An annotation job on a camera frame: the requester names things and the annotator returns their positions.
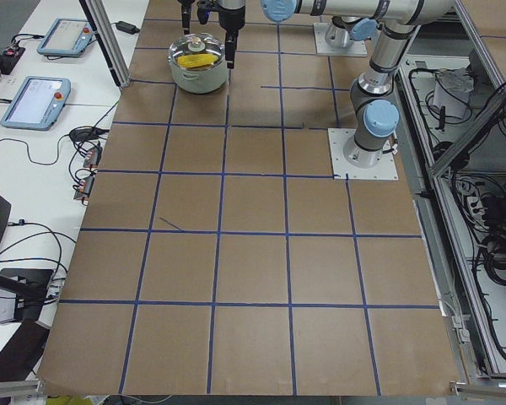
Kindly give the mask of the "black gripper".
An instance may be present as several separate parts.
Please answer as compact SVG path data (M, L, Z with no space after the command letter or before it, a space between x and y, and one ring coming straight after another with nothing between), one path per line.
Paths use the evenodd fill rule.
M225 61L234 69L238 32L245 26L245 0L217 0L218 22L225 33Z
M191 32L191 9L194 0L179 0L181 26L185 35ZM199 0L196 3L197 18L200 24L207 24L210 13L214 10L215 4L212 0Z

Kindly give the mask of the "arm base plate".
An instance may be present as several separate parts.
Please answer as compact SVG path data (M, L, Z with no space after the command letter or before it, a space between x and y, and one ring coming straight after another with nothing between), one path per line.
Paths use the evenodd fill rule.
M390 143L369 152L361 149L354 139L353 128L329 128L328 138L333 177L337 180L397 181L394 154Z
M314 23L316 53L321 56L366 57L365 42L355 41L348 32L332 23Z

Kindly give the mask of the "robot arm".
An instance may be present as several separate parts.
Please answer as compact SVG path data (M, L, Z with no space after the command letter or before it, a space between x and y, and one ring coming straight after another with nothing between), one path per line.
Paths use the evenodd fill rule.
M424 1L262 1L266 18L275 23L295 14L332 17L332 24L345 30L353 41L367 38L382 24L368 69L351 88L358 128L343 147L345 160L355 167L371 169L381 160L387 139L397 128L400 113L387 100L391 80L411 45L415 31L427 14Z
M384 24L369 66L377 73L397 69L417 26L444 16L453 1L262 1L266 18L275 23L295 14L369 18Z

